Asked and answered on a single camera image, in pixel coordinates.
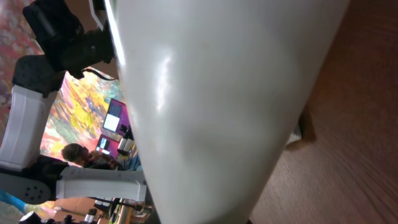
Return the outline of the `white tube with beige cap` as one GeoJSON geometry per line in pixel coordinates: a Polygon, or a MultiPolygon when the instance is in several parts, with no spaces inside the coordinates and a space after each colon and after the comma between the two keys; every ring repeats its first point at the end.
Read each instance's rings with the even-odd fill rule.
{"type": "Polygon", "coordinates": [[[105,2],[162,223],[246,223],[347,0],[105,2]]]}

